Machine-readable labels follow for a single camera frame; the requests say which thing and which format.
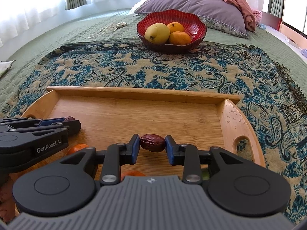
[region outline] orange fruit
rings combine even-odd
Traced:
[[[126,172],[124,172],[124,173],[122,173],[122,175],[121,175],[121,179],[123,180],[124,179],[124,177],[126,176],[126,175],[131,175],[131,176],[145,176],[142,172],[140,172],[140,171],[126,171]]]
[[[167,24],[167,27],[169,28],[170,33],[173,32],[184,32],[185,31],[185,27],[182,26],[179,22],[171,22],[169,24]]]
[[[87,145],[87,144],[77,144],[77,145],[75,145],[74,147],[71,147],[68,150],[67,155],[73,154],[73,153],[75,153],[79,150],[86,148],[86,147],[89,147],[89,145]]]
[[[191,43],[191,37],[185,32],[173,32],[169,36],[168,41],[170,44],[184,46]]]

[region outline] paisley pattern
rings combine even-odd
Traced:
[[[238,106],[258,136],[267,168],[291,185],[285,215],[294,223],[305,217],[307,118],[261,49],[202,42],[187,54],[169,55],[150,51],[139,39],[68,44],[41,59],[1,116],[21,115],[48,85],[239,94]],[[246,143],[238,149],[244,151]]]

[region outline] wooden tray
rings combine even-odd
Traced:
[[[110,144],[127,143],[133,134],[172,135],[179,144],[201,150],[220,146],[236,153],[237,143],[248,139],[253,160],[265,167],[258,139],[245,115],[235,105],[237,95],[160,89],[117,87],[48,87],[22,117],[72,116],[82,129],[69,139],[69,147],[83,143],[104,150]],[[63,150],[47,161],[59,159]],[[122,166],[122,172],[139,170],[145,175],[182,176],[183,167],[172,167],[165,151],[140,149],[137,163]]]

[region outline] yellow pear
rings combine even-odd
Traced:
[[[169,28],[165,24],[155,23],[146,29],[144,37],[153,44],[162,45],[167,42],[169,35]]]

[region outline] fruit bowl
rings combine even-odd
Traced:
[[[185,32],[191,37],[192,42],[187,45],[179,46],[173,44],[156,45],[146,40],[144,35],[146,29],[154,23],[179,22],[185,27]],[[170,9],[162,12],[153,12],[148,14],[143,20],[137,24],[137,32],[144,44],[152,51],[163,53],[186,53],[196,48],[205,38],[207,27],[194,14],[181,12],[176,9]]]

